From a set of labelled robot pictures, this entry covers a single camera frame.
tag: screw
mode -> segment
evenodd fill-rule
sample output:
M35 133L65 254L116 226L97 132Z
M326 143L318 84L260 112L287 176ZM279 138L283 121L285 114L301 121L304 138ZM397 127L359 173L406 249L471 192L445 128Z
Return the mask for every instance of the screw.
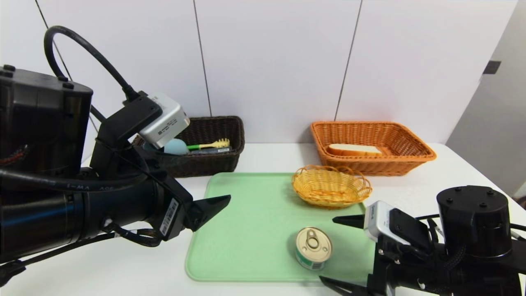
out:
M63 88L68 88L68 89L72 90L75 86L74 86L73 84L69 83L69 82L64 82L64 83L62 84L62 87L63 87Z
M11 66L11 65L4 65L4 70L8 70L8 71L15 71L16 68L15 66Z

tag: green label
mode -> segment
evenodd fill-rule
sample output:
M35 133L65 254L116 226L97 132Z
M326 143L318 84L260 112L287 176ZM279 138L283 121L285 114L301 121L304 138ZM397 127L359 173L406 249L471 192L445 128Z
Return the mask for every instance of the green label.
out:
M298 256L299 260L301 262L303 262L304 264L306 264L307 266L312 266L312 261L310 261L309 259L305 258L301 253L300 251L298 250L298 248L296 248L296 256Z

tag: can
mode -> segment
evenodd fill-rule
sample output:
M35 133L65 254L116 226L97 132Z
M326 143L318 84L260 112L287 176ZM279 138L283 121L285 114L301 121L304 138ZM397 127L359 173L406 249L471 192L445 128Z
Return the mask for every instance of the can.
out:
M305 227L296 236L296 259L309 270L320 270L332 254L329 237L318 228Z

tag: orange wicker basket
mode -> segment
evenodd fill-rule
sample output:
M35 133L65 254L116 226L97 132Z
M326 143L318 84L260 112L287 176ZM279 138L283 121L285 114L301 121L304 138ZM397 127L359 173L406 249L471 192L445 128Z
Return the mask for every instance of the orange wicker basket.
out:
M319 121L311 124L323 165L348 166L364 175L402 176L437 155L407 127L382 121ZM330 144L376 146L382 156L338 156Z

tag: blue sponge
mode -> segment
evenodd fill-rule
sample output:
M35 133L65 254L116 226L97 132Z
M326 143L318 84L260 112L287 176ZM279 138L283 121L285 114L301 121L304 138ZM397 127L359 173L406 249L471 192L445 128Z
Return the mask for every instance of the blue sponge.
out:
M181 139L171 139L165 145L165 153L173 155L185 155L188 154L188 148L186 147L185 141Z

